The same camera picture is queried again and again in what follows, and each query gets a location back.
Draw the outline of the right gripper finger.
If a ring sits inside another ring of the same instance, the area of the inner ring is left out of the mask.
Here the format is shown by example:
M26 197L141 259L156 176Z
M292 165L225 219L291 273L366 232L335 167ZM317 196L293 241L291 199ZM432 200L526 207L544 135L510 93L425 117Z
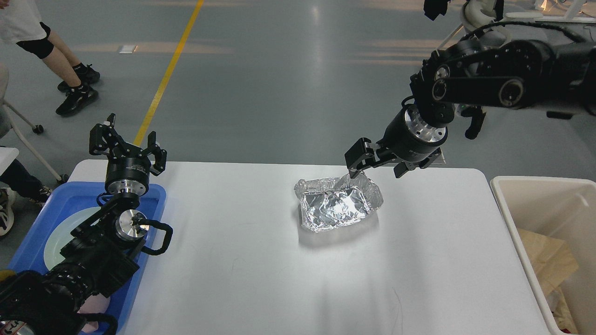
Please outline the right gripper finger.
M387 154L386 148L379 143L373 143L366 137L356 140L355 144L345 153L345 165L349 178L353 180L366 169L389 163L389 155L381 157L379 154Z
M394 176L396 178L400 178L400 177L404 176L404 174L406 174L407 172L409 172L411 170L426 169L432 163L434 163L436 161L436 159L438 159L441 156L441 154L442 154L441 148L438 147L436 150L434 150L432 153L430 153L430 155L428 155L428 157L426 157L425 159L423 159L419 162L408 162L408 161L400 162L393 168Z

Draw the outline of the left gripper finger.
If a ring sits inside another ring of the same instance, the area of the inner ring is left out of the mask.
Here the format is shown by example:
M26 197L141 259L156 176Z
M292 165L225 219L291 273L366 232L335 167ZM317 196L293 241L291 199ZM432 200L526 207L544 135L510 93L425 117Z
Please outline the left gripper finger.
M123 138L115 131L115 113L109 114L103 123L97 123L89 132L90 155L106 155L118 158L126 154Z
M157 132L152 131L149 133L147 148L141 150L141 157L149 158L150 155L154 156L154 163L149 166L149 171L154 176L160 175L166 169L167 163L167 151L161 149L157 142Z

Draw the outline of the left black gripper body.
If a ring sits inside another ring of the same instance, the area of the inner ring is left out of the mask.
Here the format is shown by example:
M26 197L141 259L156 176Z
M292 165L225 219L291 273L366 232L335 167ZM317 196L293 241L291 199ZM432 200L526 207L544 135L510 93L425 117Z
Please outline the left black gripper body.
M108 194L134 193L143 196L149 190L150 160L147 157L107 155L105 190Z

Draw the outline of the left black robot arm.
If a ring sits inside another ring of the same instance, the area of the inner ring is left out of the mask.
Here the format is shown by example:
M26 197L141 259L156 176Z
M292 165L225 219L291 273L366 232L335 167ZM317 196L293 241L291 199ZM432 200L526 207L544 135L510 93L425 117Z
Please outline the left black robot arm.
M80 313L92 295L110 297L140 269L139 253L161 255L168 250L173 228L138 210L149 191L149 176L165 170L167 152L156 133L147 148L126 142L115 130L115 114L91 129L89 153L107 156L104 193L98 210L70 231L63 260L46 274L9 272L1 280L3 335L77 335L88 322L106 323L115 335L118 321L105 313Z

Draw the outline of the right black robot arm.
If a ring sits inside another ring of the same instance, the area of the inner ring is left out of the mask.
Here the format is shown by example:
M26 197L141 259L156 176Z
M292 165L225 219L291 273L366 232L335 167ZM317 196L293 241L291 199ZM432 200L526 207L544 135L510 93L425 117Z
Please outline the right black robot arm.
M595 116L594 41L569 28L515 21L556 31L570 41L553 45L542 40L513 40L490 45L481 37L496 22L481 26L447 49L432 51L409 79L410 95L377 142L363 137L345 153L348 176L394 164L396 178L426 169L441 155L447 126L456 109L471 119L465 132L475 139L485 120L484 107L539 109L552 119Z

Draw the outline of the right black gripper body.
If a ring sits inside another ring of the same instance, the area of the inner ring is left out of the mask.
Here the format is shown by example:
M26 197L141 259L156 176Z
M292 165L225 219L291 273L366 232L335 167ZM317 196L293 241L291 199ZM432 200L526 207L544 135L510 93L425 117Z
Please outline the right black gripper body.
M377 157L382 162L429 166L441 156L440 147L447 136L447 127L433 127L423 120L416 105L406 105L377 142Z

